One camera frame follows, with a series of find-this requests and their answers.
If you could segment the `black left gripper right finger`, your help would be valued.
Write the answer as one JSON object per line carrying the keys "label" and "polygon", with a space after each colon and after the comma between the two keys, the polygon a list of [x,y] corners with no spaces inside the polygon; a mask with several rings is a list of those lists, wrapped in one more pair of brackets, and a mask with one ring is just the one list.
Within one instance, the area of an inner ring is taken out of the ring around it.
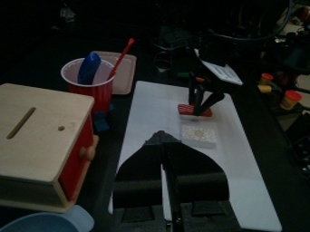
{"label": "black left gripper right finger", "polygon": [[215,161],[162,132],[174,232],[240,232],[226,173]]}

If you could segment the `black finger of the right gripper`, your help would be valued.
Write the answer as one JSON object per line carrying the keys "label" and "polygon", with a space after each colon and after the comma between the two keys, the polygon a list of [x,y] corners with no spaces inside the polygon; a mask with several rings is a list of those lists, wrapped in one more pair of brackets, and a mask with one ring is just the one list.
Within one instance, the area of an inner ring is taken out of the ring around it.
{"label": "black finger of the right gripper", "polygon": [[188,80],[188,96],[187,96],[187,102],[190,105],[195,105],[196,90],[198,90],[196,79],[190,79]]}
{"label": "black finger of the right gripper", "polygon": [[224,95],[214,92],[204,101],[203,92],[198,92],[194,104],[194,115],[200,116],[223,99]]}

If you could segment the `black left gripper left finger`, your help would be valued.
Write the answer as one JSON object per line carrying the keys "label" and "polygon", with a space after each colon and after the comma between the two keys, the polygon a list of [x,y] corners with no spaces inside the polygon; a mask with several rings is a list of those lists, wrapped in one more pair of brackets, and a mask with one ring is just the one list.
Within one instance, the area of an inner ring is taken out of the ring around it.
{"label": "black left gripper left finger", "polygon": [[155,132],[117,169],[112,186],[112,232],[164,232],[162,139]]}

